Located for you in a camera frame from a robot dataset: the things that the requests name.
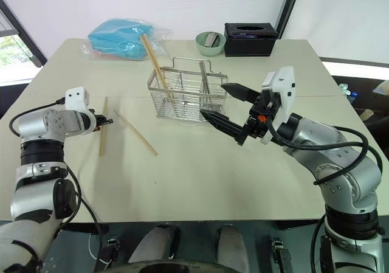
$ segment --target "plastic bag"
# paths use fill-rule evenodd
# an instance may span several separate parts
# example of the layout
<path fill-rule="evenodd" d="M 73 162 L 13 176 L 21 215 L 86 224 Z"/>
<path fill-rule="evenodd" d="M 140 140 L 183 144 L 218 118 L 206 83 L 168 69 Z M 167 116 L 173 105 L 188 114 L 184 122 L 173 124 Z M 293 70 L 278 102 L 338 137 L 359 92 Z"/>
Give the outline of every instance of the plastic bag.
<path fill-rule="evenodd" d="M 113 56 L 142 60 L 147 56 L 140 40 L 143 34 L 147 34 L 156 54 L 166 54 L 159 42 L 165 38 L 163 31 L 139 19 L 109 19 L 88 35 L 90 45 L 82 45 L 81 51 L 92 58 Z"/>
<path fill-rule="evenodd" d="M 381 95 L 389 95 L 389 80 L 383 81 L 380 83 L 373 92 Z"/>

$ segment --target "window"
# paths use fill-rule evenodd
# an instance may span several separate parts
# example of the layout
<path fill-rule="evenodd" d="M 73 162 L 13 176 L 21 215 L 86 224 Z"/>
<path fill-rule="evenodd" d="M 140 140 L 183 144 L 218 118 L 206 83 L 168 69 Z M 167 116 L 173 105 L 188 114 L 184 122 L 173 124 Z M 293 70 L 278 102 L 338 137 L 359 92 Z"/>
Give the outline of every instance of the window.
<path fill-rule="evenodd" d="M 0 86 L 30 82 L 40 71 L 32 56 L 18 35 L 0 37 Z"/>
<path fill-rule="evenodd" d="M 46 61 L 4 0 L 0 0 L 0 86 L 30 82 Z"/>

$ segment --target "wire basket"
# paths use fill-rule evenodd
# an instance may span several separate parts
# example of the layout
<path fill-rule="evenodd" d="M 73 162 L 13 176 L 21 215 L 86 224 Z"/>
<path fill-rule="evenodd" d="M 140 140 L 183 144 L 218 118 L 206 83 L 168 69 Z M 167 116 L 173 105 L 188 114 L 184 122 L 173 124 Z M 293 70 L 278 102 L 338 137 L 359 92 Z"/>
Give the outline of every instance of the wire basket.
<path fill-rule="evenodd" d="M 207 63 L 209 71 L 186 71 L 175 68 L 176 60 Z M 161 67 L 167 88 L 158 80 L 156 71 L 147 82 L 157 109 L 157 117 L 206 122 L 200 109 L 223 113 L 226 91 L 221 87 L 227 76 L 213 72 L 211 61 L 205 59 L 174 57 L 172 67 Z"/>

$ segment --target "wooden chopstick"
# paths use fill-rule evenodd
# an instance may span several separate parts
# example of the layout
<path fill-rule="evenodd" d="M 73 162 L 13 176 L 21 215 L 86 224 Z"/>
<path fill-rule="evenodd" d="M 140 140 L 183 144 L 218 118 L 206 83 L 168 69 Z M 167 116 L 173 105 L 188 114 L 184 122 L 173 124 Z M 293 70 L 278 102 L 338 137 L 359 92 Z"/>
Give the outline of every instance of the wooden chopstick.
<path fill-rule="evenodd" d="M 103 106 L 103 116 L 107 116 L 107 97 L 105 97 L 105 100 L 104 100 L 104 106 Z M 106 126 L 103 125 L 100 127 L 101 130 L 100 130 L 100 151 L 98 152 L 98 155 L 99 156 L 103 156 L 105 154 L 105 145 L 106 145 L 106 142 L 107 142 L 107 132 L 106 132 Z"/>
<path fill-rule="evenodd" d="M 142 43 L 145 46 L 145 49 L 147 51 L 148 56 L 150 56 L 150 59 L 151 59 L 151 62 L 154 66 L 154 70 L 156 71 L 158 80 L 161 82 L 162 86 L 165 89 L 167 89 L 168 87 L 166 85 L 165 77 L 164 77 L 164 75 L 159 67 L 157 58 L 154 54 L 153 48 L 151 48 L 151 44 L 150 44 L 150 41 L 148 40 L 147 35 L 143 34 L 142 36 L 140 36 L 140 39 L 142 40 Z"/>
<path fill-rule="evenodd" d="M 127 125 L 127 127 L 129 127 L 134 133 L 135 135 L 147 146 L 147 148 L 155 155 L 157 156 L 158 153 L 157 151 L 147 142 L 147 140 L 135 129 L 135 127 L 133 127 L 133 125 L 131 123 L 129 123 L 127 121 L 127 119 L 125 119 L 123 117 L 123 115 L 121 115 L 118 111 L 115 110 L 115 113 L 116 115 L 118 115 L 118 117 Z"/>

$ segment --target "basket handle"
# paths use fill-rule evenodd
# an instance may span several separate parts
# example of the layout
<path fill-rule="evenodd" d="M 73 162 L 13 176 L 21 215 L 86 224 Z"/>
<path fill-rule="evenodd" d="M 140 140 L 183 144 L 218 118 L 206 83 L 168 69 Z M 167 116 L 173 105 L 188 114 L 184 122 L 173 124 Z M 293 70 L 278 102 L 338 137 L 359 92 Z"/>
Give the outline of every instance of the basket handle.
<path fill-rule="evenodd" d="M 212 70 L 211 61 L 208 60 L 208 59 L 187 58 L 187 57 L 175 56 L 175 57 L 173 57 L 173 65 L 172 65 L 172 66 L 169 66 L 169 68 L 174 68 L 174 66 L 175 66 L 175 64 L 176 64 L 176 59 L 191 60 L 191 61 L 204 61 L 204 62 L 207 62 L 207 63 L 209 64 L 209 71 L 210 71 L 211 73 L 213 73 L 213 74 L 221 74 L 221 72 L 213 71 L 213 70 Z"/>

